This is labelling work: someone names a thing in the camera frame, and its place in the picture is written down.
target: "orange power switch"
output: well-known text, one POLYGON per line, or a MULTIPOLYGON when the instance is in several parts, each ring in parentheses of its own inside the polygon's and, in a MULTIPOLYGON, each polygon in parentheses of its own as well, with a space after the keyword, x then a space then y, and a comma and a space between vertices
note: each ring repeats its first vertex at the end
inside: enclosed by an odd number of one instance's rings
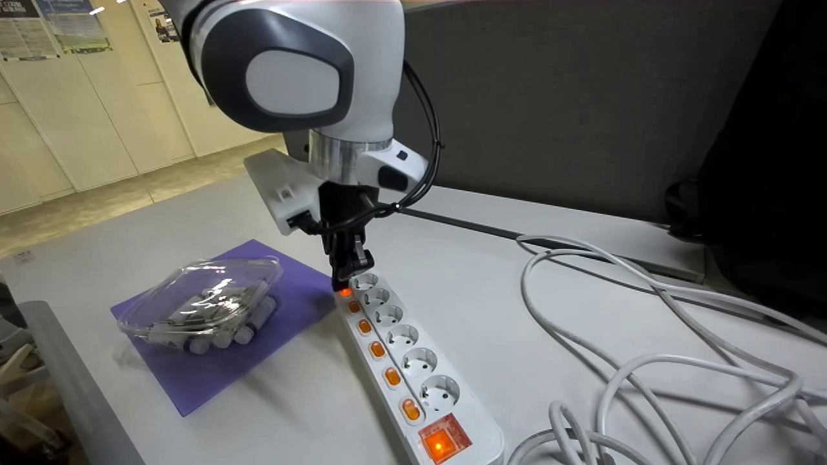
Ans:
POLYGON ((459 456, 459 446, 444 429, 429 433, 426 437, 421 437, 421 446, 435 464, 444 464, 459 456))
POLYGON ((341 300, 351 300, 354 298, 354 289, 345 287, 336 293, 341 300))
POLYGON ((363 319, 363 320, 360 320, 360 332, 363 332, 363 334, 371 334, 371 332, 373 332, 371 320, 363 319))
POLYGON ((412 424, 421 420, 421 411, 420 411, 420 407, 413 403, 413 399, 407 399, 407 400, 404 400, 404 415, 407 415, 407 420, 408 420, 412 424))
POLYGON ((381 342, 373 342, 373 344, 371 344, 371 354, 377 358, 377 360, 382 360, 382 358, 385 358, 385 347, 382 347, 381 342))
POLYGON ((390 389, 397 389, 398 382, 404 382, 404 378, 398 375, 397 367, 390 367, 390 369, 385 369, 385 382, 389 382, 390 389))

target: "black cable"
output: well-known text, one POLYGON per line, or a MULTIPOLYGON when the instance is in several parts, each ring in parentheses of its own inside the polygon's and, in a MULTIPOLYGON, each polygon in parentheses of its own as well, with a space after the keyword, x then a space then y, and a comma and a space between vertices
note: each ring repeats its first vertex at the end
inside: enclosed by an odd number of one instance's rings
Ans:
MULTIPOLYGON (((517 241, 523 239, 523 234, 514 234, 514 231, 504 231, 504 229, 492 229, 492 225, 482 225, 482 223, 469 223, 469 220, 460 220, 460 217, 444 217, 444 216, 435 216, 435 212, 425 212, 425 209, 407 209, 408 217, 420 217, 420 220, 429 220, 429 223, 442 223, 442 225, 451 225, 451 229, 462 229, 462 231, 473 231, 473 234, 482 234, 482 236, 497 236, 497 239, 504 239, 504 241, 517 241)), ((541 247, 541 248, 565 248, 566 243, 553 243, 553 241, 531 241, 534 247, 541 247)), ((668 276, 668 279, 680 279, 680 283, 705 283, 705 276, 699 276, 696 271, 685 271, 685 269, 673 269, 673 267, 663 267, 663 265, 655 265, 655 262, 641 262, 641 258, 629 258, 629 256, 620 256, 641 269, 646 269, 649 274, 660 274, 660 276, 668 276)))
POLYGON ((441 172, 441 160, 442 160, 442 127, 441 127, 441 117, 435 108, 435 102, 426 90, 426 85, 421 84, 421 79, 416 76, 413 66, 407 62, 404 66, 404 76, 412 84, 412 90, 416 93, 416 102, 425 112, 425 120, 429 125, 429 138, 431 138, 431 160, 429 169, 425 172, 421 182, 398 201, 394 205, 377 205, 376 207, 376 217, 389 217, 394 212, 408 209, 412 205, 416 205, 421 198, 426 198, 435 186, 437 172, 441 172))

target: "power strip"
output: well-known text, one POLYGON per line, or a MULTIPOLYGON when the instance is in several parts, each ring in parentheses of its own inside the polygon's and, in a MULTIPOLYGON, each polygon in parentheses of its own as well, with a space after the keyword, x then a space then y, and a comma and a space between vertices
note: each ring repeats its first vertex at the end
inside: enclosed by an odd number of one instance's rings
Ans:
POLYGON ((341 316, 412 464, 499 465, 504 437, 470 386, 377 274, 338 293, 341 316))

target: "transparent bag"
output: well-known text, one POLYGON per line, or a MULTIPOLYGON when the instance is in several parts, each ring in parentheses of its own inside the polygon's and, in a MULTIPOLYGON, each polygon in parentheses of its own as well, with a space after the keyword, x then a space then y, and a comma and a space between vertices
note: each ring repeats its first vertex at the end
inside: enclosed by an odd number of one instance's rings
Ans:
POLYGON ((189 354, 245 347, 276 310, 280 276, 280 262, 196 262, 134 298, 117 320, 145 344, 189 354))

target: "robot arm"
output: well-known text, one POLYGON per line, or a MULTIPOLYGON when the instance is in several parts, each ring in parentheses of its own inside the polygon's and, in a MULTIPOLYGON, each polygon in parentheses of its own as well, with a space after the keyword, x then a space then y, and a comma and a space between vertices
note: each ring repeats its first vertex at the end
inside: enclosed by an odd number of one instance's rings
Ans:
POLYGON ((161 0, 195 79, 234 123, 310 130, 309 163, 251 160, 283 234, 324 236, 333 287, 373 267, 381 189, 413 192, 426 160, 394 141, 402 0, 161 0))

